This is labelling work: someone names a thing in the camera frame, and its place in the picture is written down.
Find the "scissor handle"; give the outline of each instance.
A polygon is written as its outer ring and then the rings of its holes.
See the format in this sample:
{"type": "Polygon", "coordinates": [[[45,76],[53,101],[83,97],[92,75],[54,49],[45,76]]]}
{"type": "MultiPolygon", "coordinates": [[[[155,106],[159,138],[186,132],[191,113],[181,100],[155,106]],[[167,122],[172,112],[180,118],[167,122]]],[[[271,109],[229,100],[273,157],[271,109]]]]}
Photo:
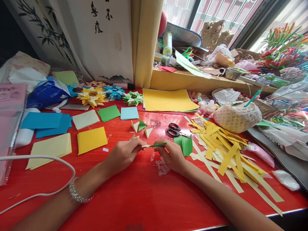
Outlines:
{"type": "Polygon", "coordinates": [[[180,131],[180,127],[179,125],[175,124],[175,123],[169,123],[169,127],[171,127],[173,130],[176,130],[176,131],[180,131]]]}
{"type": "Polygon", "coordinates": [[[180,133],[178,133],[176,130],[173,130],[171,128],[168,128],[167,129],[167,133],[173,137],[177,137],[177,136],[180,136],[180,133]]]}

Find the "scissors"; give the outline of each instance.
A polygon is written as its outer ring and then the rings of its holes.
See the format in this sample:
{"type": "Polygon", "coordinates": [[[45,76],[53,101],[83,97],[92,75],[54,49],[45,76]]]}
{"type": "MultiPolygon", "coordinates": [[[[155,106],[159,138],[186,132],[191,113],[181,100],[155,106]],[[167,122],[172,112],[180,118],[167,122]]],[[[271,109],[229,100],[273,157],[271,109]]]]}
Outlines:
{"type": "Polygon", "coordinates": [[[185,136],[187,138],[189,138],[190,136],[189,135],[186,135],[185,133],[181,132],[181,128],[179,125],[175,124],[175,123],[169,123],[169,127],[168,130],[167,130],[167,133],[170,135],[170,136],[173,136],[173,137],[178,137],[180,135],[182,136],[185,136]]]}

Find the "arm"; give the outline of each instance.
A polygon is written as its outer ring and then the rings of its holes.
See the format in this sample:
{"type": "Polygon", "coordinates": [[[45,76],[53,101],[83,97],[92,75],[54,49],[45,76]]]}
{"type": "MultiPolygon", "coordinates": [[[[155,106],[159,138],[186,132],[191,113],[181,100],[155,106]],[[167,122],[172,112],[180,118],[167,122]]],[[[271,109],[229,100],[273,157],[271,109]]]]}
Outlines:
{"type": "MultiPolygon", "coordinates": [[[[141,145],[145,144],[139,138],[118,142],[105,161],[75,181],[77,193],[85,198],[91,197],[105,181],[127,168],[142,149],[141,145]]],[[[12,231],[57,230],[80,205],[71,198],[68,188],[64,189],[18,223],[12,231]]]]}
{"type": "Polygon", "coordinates": [[[282,230],[232,190],[185,160],[179,145],[166,139],[157,140],[155,143],[165,142],[168,152],[164,147],[156,147],[155,150],[164,158],[166,164],[197,185],[238,230],[282,230]]]}

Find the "glue stick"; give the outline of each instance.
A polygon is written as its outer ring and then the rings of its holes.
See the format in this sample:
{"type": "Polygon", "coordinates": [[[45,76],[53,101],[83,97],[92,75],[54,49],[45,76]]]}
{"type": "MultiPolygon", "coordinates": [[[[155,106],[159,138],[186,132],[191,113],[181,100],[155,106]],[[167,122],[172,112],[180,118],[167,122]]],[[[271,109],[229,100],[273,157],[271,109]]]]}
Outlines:
{"type": "Polygon", "coordinates": [[[164,34],[164,51],[163,55],[170,57],[172,55],[172,33],[168,31],[164,34]]]}

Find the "red ball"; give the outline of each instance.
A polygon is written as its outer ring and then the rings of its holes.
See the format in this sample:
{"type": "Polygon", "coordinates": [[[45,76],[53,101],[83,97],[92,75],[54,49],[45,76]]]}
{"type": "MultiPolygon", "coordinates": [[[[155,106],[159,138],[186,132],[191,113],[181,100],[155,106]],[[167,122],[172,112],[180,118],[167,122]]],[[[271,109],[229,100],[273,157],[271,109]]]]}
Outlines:
{"type": "Polygon", "coordinates": [[[167,14],[165,11],[162,11],[160,17],[158,36],[160,36],[165,31],[166,27],[167,27],[167,14]]]}

